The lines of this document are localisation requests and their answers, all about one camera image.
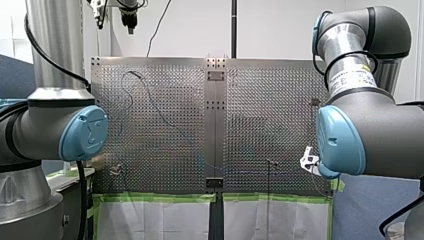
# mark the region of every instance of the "perforated metal panel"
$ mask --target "perforated metal panel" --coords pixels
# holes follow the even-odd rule
[[[93,92],[110,117],[96,192],[204,192],[203,62],[93,62]]]
[[[223,172],[226,192],[318,195],[299,160],[316,150],[322,77],[310,61],[222,63],[214,82],[206,59],[94,59],[93,94],[110,116],[96,192],[205,192]]]
[[[327,99],[312,63],[228,60],[227,73],[225,191],[316,195],[311,175],[299,167],[307,145],[316,151],[318,107],[311,99]],[[321,178],[315,183],[328,190]]]

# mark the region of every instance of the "blue panel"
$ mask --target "blue panel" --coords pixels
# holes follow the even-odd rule
[[[333,172],[360,175],[365,171],[365,149],[356,127],[335,106],[326,106],[317,116],[318,147],[324,166]]]
[[[333,240],[384,240],[378,226],[419,194],[414,180],[346,174],[341,179],[346,187],[334,199]]]
[[[97,106],[83,108],[69,121],[59,143],[64,161],[89,160],[103,147],[107,137],[108,118]]]

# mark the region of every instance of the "metal bracket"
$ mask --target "metal bracket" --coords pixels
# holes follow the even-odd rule
[[[208,81],[224,81],[224,71],[208,71]]]
[[[224,178],[206,178],[206,188],[224,187]]]
[[[225,80],[225,58],[207,58],[206,67],[208,81],[224,81]]]

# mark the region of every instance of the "white wall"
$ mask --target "white wall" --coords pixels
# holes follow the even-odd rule
[[[402,62],[398,84],[395,91],[397,102],[406,102],[420,99],[420,78],[421,62],[420,58],[424,52],[418,53],[422,49],[420,32],[424,28],[420,24],[421,14],[423,14],[422,0],[347,0],[346,9],[358,9],[370,6],[388,6],[398,10],[408,21],[412,31],[412,48],[409,56]]]
[[[146,56],[149,39],[168,0],[149,1],[140,9],[134,35],[113,11],[112,55]],[[174,0],[153,42],[151,57],[222,57],[230,55],[231,1]]]
[[[145,56],[167,0],[149,2],[139,13],[134,36],[114,10],[112,54]],[[238,57],[311,59],[312,27],[323,10],[342,11],[340,0],[239,0]],[[214,57],[231,53],[231,1],[172,1],[151,56]]]
[[[31,45],[24,31],[25,0],[0,0],[0,54],[32,63]]]
[[[317,17],[344,7],[340,0],[239,0],[238,58],[311,60]]]

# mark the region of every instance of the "cylindrical joint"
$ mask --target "cylindrical joint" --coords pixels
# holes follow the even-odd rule
[[[379,88],[394,94],[401,63],[402,58],[378,60],[378,68],[374,77]]]
[[[84,76],[80,1],[27,0],[27,10],[29,28],[42,50],[60,66]],[[93,98],[83,83],[50,65],[35,50],[33,59],[37,90],[30,100]]]
[[[344,23],[327,30],[318,41],[318,54],[327,66],[337,57],[355,51],[362,51],[366,35],[355,24]],[[376,87],[367,58],[354,54],[339,59],[329,69],[328,86],[331,96],[359,87]]]

